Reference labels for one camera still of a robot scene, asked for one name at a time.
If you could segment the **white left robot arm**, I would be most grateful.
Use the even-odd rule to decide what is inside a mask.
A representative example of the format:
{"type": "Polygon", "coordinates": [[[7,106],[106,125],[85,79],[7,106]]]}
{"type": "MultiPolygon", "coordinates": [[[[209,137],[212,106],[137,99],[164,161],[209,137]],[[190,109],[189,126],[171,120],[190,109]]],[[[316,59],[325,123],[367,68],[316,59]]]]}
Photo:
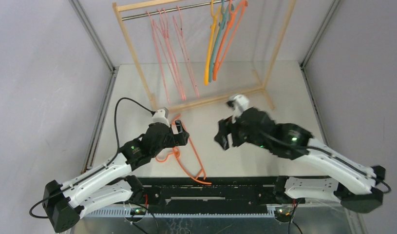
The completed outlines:
{"type": "Polygon", "coordinates": [[[174,125],[177,133],[169,124],[154,122],[96,168],[67,182],[47,183],[42,206],[55,233],[72,228],[84,216],[111,204],[144,202],[144,187],[132,172],[150,163],[162,150],[188,144],[189,133],[182,122],[176,120],[174,125]]]}

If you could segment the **orange plastic hanger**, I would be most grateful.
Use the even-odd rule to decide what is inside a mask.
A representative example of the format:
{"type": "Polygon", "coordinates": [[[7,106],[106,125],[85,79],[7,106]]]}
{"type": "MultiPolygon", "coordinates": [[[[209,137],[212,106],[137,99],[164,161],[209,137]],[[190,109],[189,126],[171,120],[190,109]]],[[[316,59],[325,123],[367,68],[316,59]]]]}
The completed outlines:
{"type": "Polygon", "coordinates": [[[182,162],[181,159],[181,150],[179,149],[179,147],[174,147],[171,149],[171,151],[162,159],[160,159],[159,157],[156,157],[155,160],[158,163],[165,163],[171,156],[173,156],[177,162],[177,164],[179,165],[179,167],[181,168],[181,170],[190,178],[192,179],[194,182],[197,182],[199,184],[202,185],[212,185],[212,182],[207,181],[207,173],[205,171],[205,168],[203,166],[203,163],[201,161],[201,158],[196,150],[196,147],[193,143],[193,141],[191,140],[191,138],[188,140],[188,146],[191,148],[195,159],[198,162],[198,165],[200,166],[200,169],[197,171],[196,174],[192,174],[188,168],[186,167],[186,165],[182,162]]]}
{"type": "Polygon", "coordinates": [[[238,3],[233,3],[232,0],[228,0],[228,4],[226,5],[226,8],[228,10],[227,21],[225,24],[225,29],[221,34],[220,48],[217,51],[215,59],[215,67],[212,76],[213,81],[216,81],[218,78],[218,73],[222,68],[222,65],[225,61],[227,53],[231,47],[236,31],[242,21],[242,17],[247,7],[247,0],[240,0],[238,1],[238,3]]]}

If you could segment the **teal plastic hanger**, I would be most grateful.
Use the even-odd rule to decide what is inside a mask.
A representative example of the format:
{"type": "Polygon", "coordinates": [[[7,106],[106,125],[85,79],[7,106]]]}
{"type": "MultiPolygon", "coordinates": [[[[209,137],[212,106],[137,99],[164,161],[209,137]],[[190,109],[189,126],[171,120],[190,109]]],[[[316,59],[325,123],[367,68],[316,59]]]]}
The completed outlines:
{"type": "Polygon", "coordinates": [[[227,21],[227,14],[228,14],[228,10],[226,7],[224,7],[225,1],[222,0],[221,1],[221,6],[218,7],[218,22],[217,22],[217,26],[215,29],[215,34],[214,34],[214,47],[212,50],[212,54],[211,54],[211,58],[210,58],[210,66],[209,66],[209,81],[210,83],[213,81],[213,72],[214,72],[214,67],[215,67],[215,59],[216,59],[216,55],[217,55],[217,51],[220,48],[220,38],[221,38],[221,34],[223,33],[224,29],[225,29],[225,24],[227,21]]]}

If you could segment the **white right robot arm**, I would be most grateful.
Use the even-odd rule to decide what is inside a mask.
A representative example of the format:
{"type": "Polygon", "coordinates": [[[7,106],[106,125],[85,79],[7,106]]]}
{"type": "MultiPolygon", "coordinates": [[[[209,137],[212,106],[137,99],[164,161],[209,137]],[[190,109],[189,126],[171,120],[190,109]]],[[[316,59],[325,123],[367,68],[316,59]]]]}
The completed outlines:
{"type": "Polygon", "coordinates": [[[273,196],[280,203],[290,198],[315,198],[338,202],[342,207],[368,214],[383,204],[386,170],[380,165],[355,163],[294,123],[276,123],[267,112],[238,107],[231,118],[233,145],[254,144],[279,158],[304,163],[326,173],[326,178],[308,179],[280,176],[273,196]]]}

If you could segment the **yellow plastic hanger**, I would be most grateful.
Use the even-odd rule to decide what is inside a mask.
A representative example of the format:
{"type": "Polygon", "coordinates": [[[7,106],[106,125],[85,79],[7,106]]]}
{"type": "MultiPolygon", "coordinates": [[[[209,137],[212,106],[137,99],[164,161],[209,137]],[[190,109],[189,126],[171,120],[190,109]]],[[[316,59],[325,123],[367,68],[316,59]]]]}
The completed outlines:
{"type": "Polygon", "coordinates": [[[209,81],[209,66],[210,66],[210,58],[212,54],[212,50],[214,47],[214,34],[215,34],[215,29],[217,26],[218,22],[218,10],[214,10],[214,1],[210,1],[210,16],[212,18],[212,24],[210,25],[210,36],[209,36],[209,42],[208,42],[208,49],[207,49],[207,57],[206,57],[206,64],[205,64],[205,72],[204,72],[204,85],[207,86],[210,81],[209,81]]]}

